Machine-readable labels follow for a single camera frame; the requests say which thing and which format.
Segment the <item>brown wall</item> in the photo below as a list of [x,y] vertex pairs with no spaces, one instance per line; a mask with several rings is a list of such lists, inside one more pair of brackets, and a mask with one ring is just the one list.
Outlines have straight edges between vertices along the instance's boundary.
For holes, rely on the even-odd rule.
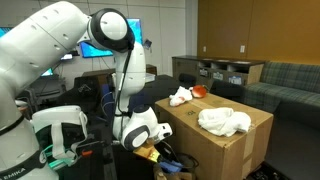
[[199,0],[198,55],[320,64],[319,9],[318,0]]

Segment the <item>franka robot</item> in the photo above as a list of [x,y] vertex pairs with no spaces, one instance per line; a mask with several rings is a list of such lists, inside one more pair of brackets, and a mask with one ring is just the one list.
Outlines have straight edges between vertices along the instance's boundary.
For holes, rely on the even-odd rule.
[[[158,124],[150,107],[127,110],[131,95],[145,83],[143,47],[135,43],[126,18],[114,9],[102,9],[92,16],[68,2],[52,4],[20,23],[0,39],[0,180],[56,180],[35,133],[51,126],[52,154],[72,165],[76,148],[86,140],[87,117],[78,106],[60,106],[24,119],[15,97],[79,42],[113,51],[116,59],[116,93],[113,135],[127,150],[141,146],[148,138],[156,142],[172,134],[167,123]],[[61,123],[82,127],[85,139],[63,147]]]

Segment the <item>cardboard box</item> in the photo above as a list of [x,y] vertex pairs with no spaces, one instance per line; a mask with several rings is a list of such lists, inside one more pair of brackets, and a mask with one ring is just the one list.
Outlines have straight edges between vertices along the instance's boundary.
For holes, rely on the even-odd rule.
[[[198,114],[202,109],[230,107],[251,117],[248,133],[218,137],[200,128]],[[178,107],[169,99],[156,102],[159,122],[168,122],[173,135],[167,142],[176,152],[192,155],[199,161],[195,173],[200,180],[240,180],[255,170],[265,158],[273,115],[219,96],[207,94]]]

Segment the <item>white towel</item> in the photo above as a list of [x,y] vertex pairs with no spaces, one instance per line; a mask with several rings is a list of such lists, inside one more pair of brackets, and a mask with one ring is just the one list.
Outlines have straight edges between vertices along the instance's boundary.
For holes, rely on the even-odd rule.
[[180,104],[192,100],[191,91],[180,86],[175,95],[170,95],[170,106],[179,106]]
[[232,108],[203,109],[199,113],[199,125],[217,136],[232,136],[236,131],[248,132],[251,118]]

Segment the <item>gray wall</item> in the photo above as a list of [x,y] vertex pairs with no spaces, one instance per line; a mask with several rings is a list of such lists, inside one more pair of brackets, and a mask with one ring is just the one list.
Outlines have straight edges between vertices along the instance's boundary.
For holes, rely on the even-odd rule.
[[[143,38],[152,41],[146,62],[157,66],[159,74],[172,75],[171,57],[196,55],[197,0],[68,0],[85,14],[102,8],[115,8],[126,17],[140,18]],[[31,14],[52,3],[45,0],[1,0],[0,26],[16,26]],[[84,59],[75,57],[61,63],[56,73],[66,79],[67,89],[83,72],[114,67],[113,57]]]

